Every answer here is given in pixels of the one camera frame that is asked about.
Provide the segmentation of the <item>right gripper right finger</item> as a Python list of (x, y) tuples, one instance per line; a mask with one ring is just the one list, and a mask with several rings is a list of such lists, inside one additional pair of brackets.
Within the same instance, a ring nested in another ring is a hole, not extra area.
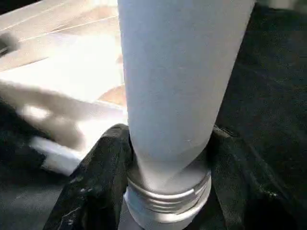
[(227, 229), (307, 228), (307, 209), (238, 133), (214, 126), (207, 153)]

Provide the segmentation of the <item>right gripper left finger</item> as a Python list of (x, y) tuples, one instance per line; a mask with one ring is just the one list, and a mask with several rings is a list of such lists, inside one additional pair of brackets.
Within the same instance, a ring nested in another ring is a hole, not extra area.
[(128, 126), (112, 126), (70, 176), (44, 229), (118, 229), (128, 185), (127, 171), (132, 162)]

